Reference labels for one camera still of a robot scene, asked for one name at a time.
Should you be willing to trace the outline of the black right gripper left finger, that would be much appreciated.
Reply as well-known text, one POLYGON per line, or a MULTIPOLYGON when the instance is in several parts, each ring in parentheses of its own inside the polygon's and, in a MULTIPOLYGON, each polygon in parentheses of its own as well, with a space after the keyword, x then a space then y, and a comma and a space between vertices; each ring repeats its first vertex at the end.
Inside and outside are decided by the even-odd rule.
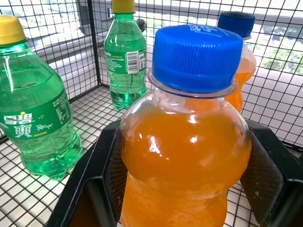
POLYGON ((106 126, 77 162, 46 226, 117 226, 127 179, 120 154, 120 122, 106 126))

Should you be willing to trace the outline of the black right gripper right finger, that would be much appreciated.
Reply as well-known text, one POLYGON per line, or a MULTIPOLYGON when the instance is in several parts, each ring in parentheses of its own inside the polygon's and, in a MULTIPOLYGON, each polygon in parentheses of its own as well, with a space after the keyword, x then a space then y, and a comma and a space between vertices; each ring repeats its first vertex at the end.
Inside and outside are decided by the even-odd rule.
POLYGON ((248 121, 252 151, 240 182, 262 227, 303 225, 303 164, 266 126, 248 121))

